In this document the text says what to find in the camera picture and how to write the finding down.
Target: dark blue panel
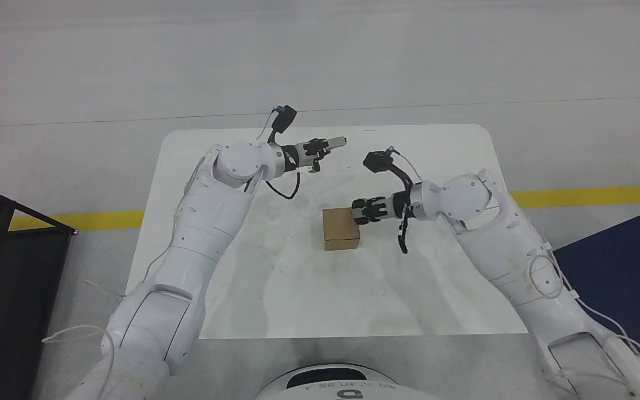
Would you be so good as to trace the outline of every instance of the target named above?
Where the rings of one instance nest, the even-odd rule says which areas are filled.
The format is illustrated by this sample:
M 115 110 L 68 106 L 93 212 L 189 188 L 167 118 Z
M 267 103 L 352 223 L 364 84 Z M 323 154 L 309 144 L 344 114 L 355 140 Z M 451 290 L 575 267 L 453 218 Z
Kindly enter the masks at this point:
M 618 321 L 640 341 L 640 217 L 554 252 L 560 268 L 590 307 Z M 593 316 L 618 333 L 608 321 Z

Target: floor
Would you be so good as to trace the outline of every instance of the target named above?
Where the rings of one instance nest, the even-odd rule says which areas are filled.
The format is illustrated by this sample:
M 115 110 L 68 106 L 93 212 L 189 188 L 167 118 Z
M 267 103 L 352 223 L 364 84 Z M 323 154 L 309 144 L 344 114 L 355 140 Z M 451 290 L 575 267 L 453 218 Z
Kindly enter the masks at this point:
M 259 127 L 278 103 L 298 126 L 482 125 L 510 190 L 639 186 L 639 18 L 628 0 L 2 0 L 0 191 L 143 209 L 164 136 Z M 526 213 L 557 247 L 640 204 Z M 123 290 L 137 234 L 74 240 L 52 331 L 106 323 L 115 300 L 82 279 Z M 47 349 L 35 397 L 95 345 Z

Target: white cable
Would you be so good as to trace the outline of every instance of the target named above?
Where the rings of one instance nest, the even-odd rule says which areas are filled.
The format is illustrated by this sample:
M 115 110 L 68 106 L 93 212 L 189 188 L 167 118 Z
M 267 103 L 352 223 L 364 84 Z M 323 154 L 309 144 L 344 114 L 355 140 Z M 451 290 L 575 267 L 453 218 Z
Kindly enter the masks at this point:
M 120 298 L 120 299 L 123 299 L 125 297 L 125 295 L 123 295 L 123 294 L 116 293 L 116 292 L 113 292 L 111 290 L 107 290 L 107 289 L 103 288 L 101 285 L 99 285 L 99 284 L 97 284 L 97 283 L 95 283 L 93 281 L 90 281 L 88 279 L 84 279 L 83 282 L 86 283 L 89 286 L 93 286 L 99 292 L 102 292 L 104 294 L 108 294 L 109 296 L 115 296 L 115 297 Z
M 616 379 L 616 378 L 612 378 L 610 376 L 607 375 L 603 375 L 603 374 L 593 374 L 593 373 L 589 373 L 589 372 L 582 372 L 582 371 L 576 371 L 573 369 L 561 369 L 560 370 L 560 376 L 562 378 L 568 379 L 569 376 L 586 376 L 589 378 L 600 378 L 600 379 L 606 379 L 608 381 L 620 384 L 624 387 L 628 387 L 627 383 L 624 381 L 621 381 L 620 379 Z
M 258 137 L 256 138 L 256 140 L 260 139 L 260 137 L 262 136 L 262 134 L 264 134 L 264 130 L 267 129 L 267 125 L 269 125 L 269 120 L 271 119 L 271 115 L 276 111 L 276 108 L 273 107 L 271 109 L 271 112 L 269 113 L 269 115 L 267 116 L 267 121 L 264 123 L 264 126 L 262 127 L 262 132 L 260 132 L 260 135 L 258 135 Z
M 142 278 L 142 281 L 140 281 L 140 283 L 144 282 L 147 280 L 147 278 L 149 277 L 149 271 L 151 271 L 151 266 L 160 259 L 160 257 L 164 256 L 167 251 L 169 251 L 169 249 L 171 248 L 171 243 L 173 243 L 173 239 L 175 237 L 176 234 L 176 221 L 175 221 L 175 216 L 173 218 L 173 227 L 171 228 L 171 239 L 169 239 L 169 244 L 167 244 L 167 247 L 165 247 L 164 250 L 162 250 L 162 253 L 158 254 L 158 257 L 154 258 L 149 265 L 147 265 L 147 270 L 144 272 L 144 277 Z
M 158 254 L 158 256 L 156 258 L 154 258 L 153 260 L 151 260 L 149 265 L 147 265 L 147 270 L 144 272 L 144 277 L 142 278 L 140 283 L 142 283 L 142 282 L 147 280 L 147 278 L 149 277 L 149 271 L 151 271 L 151 266 L 156 261 L 158 261 L 162 256 L 164 256 L 167 253 L 167 251 L 169 251 L 169 249 L 171 248 L 171 243 L 173 243 L 173 239 L 175 238 L 175 235 L 176 235 L 176 224 L 178 222 L 178 212 L 180 211 L 180 207 L 182 206 L 182 202 L 184 201 L 184 198 L 187 197 L 187 193 L 189 192 L 189 188 L 191 187 L 191 184 L 194 182 L 194 180 L 196 178 L 196 175 L 198 174 L 198 169 L 200 168 L 200 165 L 202 165 L 202 163 L 204 162 L 204 159 L 205 158 L 202 157 L 200 159 L 200 161 L 198 161 L 198 164 L 196 165 L 196 167 L 193 169 L 193 172 L 191 173 L 191 177 L 189 178 L 187 183 L 184 185 L 184 191 L 182 193 L 182 198 L 178 202 L 178 205 L 176 206 L 176 209 L 173 211 L 173 225 L 171 226 L 171 239 L 169 239 L 169 244 L 167 244 L 167 247 L 165 247 L 164 250 L 162 250 L 162 253 Z
M 562 294 L 562 288 L 564 287 L 563 283 L 562 283 L 562 279 L 560 280 L 560 287 L 558 287 L 557 289 L 554 289 L 553 294 L 545 294 L 544 292 L 542 292 L 542 290 L 540 289 L 540 286 L 538 286 L 538 284 L 536 283 L 535 279 L 533 279 L 533 263 L 538 259 L 538 258 L 545 258 L 547 260 L 549 260 L 549 262 L 554 266 L 556 273 L 558 275 L 560 275 L 562 273 L 562 271 L 559 271 L 559 268 L 556 268 L 556 263 L 553 262 L 553 260 L 551 259 L 551 257 L 545 255 L 545 254 L 537 254 L 535 255 L 532 259 L 531 262 L 529 262 L 529 268 L 528 268 L 528 272 L 529 272 L 529 280 L 531 281 L 531 284 L 533 285 L 533 288 L 536 290 L 536 292 L 538 292 L 539 295 L 541 295 L 542 297 L 544 297 L 545 299 L 555 299 L 558 296 L 560 296 Z
M 585 309 L 587 309 L 587 310 L 591 311 L 591 312 L 592 312 L 592 313 L 594 313 L 595 315 L 597 315 L 597 316 L 599 316 L 599 317 L 601 317 L 601 318 L 604 318 L 604 319 L 606 319 L 607 321 L 609 321 L 609 322 L 611 322 L 612 324 L 614 324 L 614 325 L 616 326 L 616 328 L 618 328 L 618 330 L 619 330 L 620 332 L 622 332 L 622 335 L 616 335 L 616 336 L 617 336 L 617 337 L 619 337 L 620 339 L 624 339 L 624 340 L 627 342 L 627 345 L 629 346 L 629 348 L 631 349 L 631 351 L 633 352 L 633 354 L 635 354 L 635 355 L 639 355 L 639 354 L 640 354 L 640 352 L 638 351 L 638 348 L 636 348 L 636 345 L 635 345 L 635 343 L 638 343 L 638 342 L 636 342 L 635 340 L 633 340 L 633 339 L 631 339 L 631 338 L 629 337 L 629 335 L 627 334 L 627 331 L 625 331 L 625 330 L 624 330 L 624 328 L 622 327 L 622 325 L 620 325 L 620 324 L 618 323 L 618 321 L 616 321 L 615 319 L 613 319 L 613 318 L 611 318 L 611 317 L 609 317 L 609 316 L 607 316 L 607 315 L 605 315 L 605 314 L 603 314 L 603 313 L 601 313 L 601 312 L 599 312 L 599 311 L 596 311 L 596 310 L 594 310 L 593 308 L 589 307 L 589 306 L 588 306 L 584 301 L 582 301 L 582 299 L 580 299 L 580 298 L 577 298 L 577 299 L 576 299 L 576 301 L 577 301 L 577 302 L 578 302 L 578 304 L 580 304 L 583 308 L 585 308 Z
M 69 332 L 75 329 L 82 329 L 82 328 L 87 328 L 87 329 L 93 329 L 97 332 L 101 332 L 102 334 L 104 334 L 107 339 L 109 340 L 109 347 L 110 347 L 110 351 L 109 351 L 109 368 L 107 369 L 107 374 L 104 377 L 104 382 L 102 382 L 102 386 L 100 387 L 100 391 L 98 392 L 98 396 L 96 397 L 96 400 L 100 400 L 100 397 L 102 397 L 102 394 L 104 393 L 104 389 L 107 387 L 107 382 L 109 382 L 109 377 L 111 376 L 111 370 L 113 369 L 113 360 L 115 357 L 115 352 L 116 352 L 116 346 L 113 344 L 113 338 L 111 337 L 111 334 L 109 332 L 107 332 L 106 329 L 101 328 L 99 326 L 96 325 L 76 325 L 76 326 L 72 326 L 70 328 L 66 328 L 63 329 L 61 331 L 58 331 L 56 333 L 54 333 L 51 336 L 48 336 L 44 339 L 42 339 L 42 343 L 62 343 L 62 342 L 69 342 L 72 340 L 79 340 L 79 339 L 83 339 L 86 338 L 90 335 L 85 335 L 85 336 L 80 336 L 77 338 L 70 338 L 70 339 L 55 339 L 56 337 L 62 335 L 65 332 Z
M 402 157 L 407 164 L 409 164 L 409 166 L 411 167 L 411 169 L 413 170 L 413 172 L 416 174 L 416 176 L 418 177 L 418 179 L 420 179 L 420 182 L 423 182 L 424 179 L 422 179 L 422 177 L 420 176 L 420 174 L 418 173 L 418 170 L 416 169 L 416 167 L 413 166 L 413 164 L 411 164 L 411 161 L 409 161 L 409 159 L 405 156 L 403 156 L 398 150 L 393 149 L 393 152 L 396 153 L 397 155 L 399 155 L 400 157 Z
M 538 232 L 538 235 L 540 235 L 540 237 L 544 240 L 545 244 L 549 244 L 549 241 L 547 240 L 547 238 L 542 234 L 542 232 L 540 232 L 537 228 L 536 231 Z M 533 268 L 533 261 L 536 260 L 536 258 L 546 258 L 549 261 L 551 261 L 551 264 L 553 265 L 553 268 L 555 269 L 556 273 L 558 274 L 558 276 L 560 277 L 561 281 L 562 281 L 562 285 L 558 288 L 558 294 L 554 295 L 554 296 L 548 296 L 545 295 L 540 288 L 537 286 L 537 284 L 535 283 L 535 281 L 533 280 L 532 277 L 532 271 L 531 269 Z M 531 280 L 531 283 L 533 284 L 534 289 L 543 297 L 547 298 L 547 299 L 554 299 L 558 296 L 560 296 L 560 294 L 562 293 L 562 289 L 564 288 L 564 285 L 567 286 L 567 289 L 569 289 L 569 292 L 571 292 L 572 294 L 574 294 L 574 298 L 576 300 L 576 302 L 578 302 L 578 304 L 580 304 L 584 309 L 592 312 L 593 314 L 606 319 L 607 321 L 611 322 L 613 325 L 616 326 L 616 328 L 618 328 L 618 330 L 622 333 L 622 335 L 618 335 L 621 339 L 624 339 L 627 342 L 627 345 L 629 346 L 629 348 L 631 349 L 631 352 L 635 355 L 640 355 L 640 349 L 638 349 L 637 343 L 635 340 L 631 339 L 629 337 L 629 335 L 627 334 L 627 331 L 624 330 L 624 328 L 622 327 L 622 325 L 620 325 L 616 320 L 614 320 L 613 318 L 609 317 L 608 315 L 605 315 L 599 311 L 594 310 L 593 308 L 589 307 L 584 301 L 582 301 L 582 299 L 577 295 L 577 292 L 573 289 L 573 286 L 571 286 L 571 283 L 569 282 L 569 280 L 567 279 L 566 275 L 564 274 L 564 272 L 562 272 L 562 270 L 560 269 L 560 265 L 558 264 L 558 260 L 556 259 L 555 254 L 553 254 L 553 250 L 548 249 L 547 250 L 547 255 L 536 255 L 533 257 L 533 260 L 531 261 L 531 263 L 529 264 L 529 279 Z

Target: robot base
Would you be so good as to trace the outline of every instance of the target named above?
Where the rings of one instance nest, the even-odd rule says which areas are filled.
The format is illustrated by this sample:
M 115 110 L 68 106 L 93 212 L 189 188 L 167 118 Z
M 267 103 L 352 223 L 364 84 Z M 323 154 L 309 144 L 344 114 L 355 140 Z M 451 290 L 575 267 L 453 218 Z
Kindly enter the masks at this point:
M 399 386 L 380 372 L 352 364 L 300 368 L 267 385 L 255 400 L 440 400 Z

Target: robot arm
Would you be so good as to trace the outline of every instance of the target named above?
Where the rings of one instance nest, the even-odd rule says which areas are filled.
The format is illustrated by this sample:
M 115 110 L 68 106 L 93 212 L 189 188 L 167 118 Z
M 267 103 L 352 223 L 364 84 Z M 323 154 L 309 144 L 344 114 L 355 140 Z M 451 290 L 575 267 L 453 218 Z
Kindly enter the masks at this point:
M 205 293 L 216 265 L 242 227 L 259 182 L 295 170 L 288 164 L 292 160 L 298 167 L 318 165 L 345 144 L 343 137 L 282 147 L 238 141 L 207 152 L 185 186 L 162 264 L 109 319 L 115 354 L 101 399 L 149 400 L 176 374 L 202 328 Z M 105 336 L 103 355 L 110 350 Z M 97 398 L 109 364 L 104 357 L 68 399 Z
M 392 171 L 384 167 L 393 163 L 392 159 L 389 161 L 391 152 L 370 153 L 365 166 L 374 172 Z M 485 212 L 494 209 L 498 211 L 487 220 Z M 585 312 L 577 293 L 565 287 L 549 243 L 490 171 L 462 175 L 442 186 L 429 181 L 405 183 L 404 191 L 389 197 L 355 200 L 352 210 L 361 225 L 384 218 L 403 220 L 398 237 L 401 247 L 402 230 L 406 232 L 409 218 L 444 218 L 472 264 L 505 296 L 524 322 L 548 380 L 580 394 L 585 377 L 598 381 L 598 377 L 608 376 L 608 382 L 600 379 L 600 383 L 619 381 L 623 385 L 613 384 L 617 390 L 639 393 L 640 358 L 634 354 L 635 349 L 632 351 Z M 480 226 L 471 229 L 474 220 L 481 220 Z M 556 357 L 565 351 L 563 347 L 569 349 L 572 341 L 581 336 L 595 341 L 594 347 L 600 352 L 595 358 L 604 360 L 595 372 L 569 371 Z

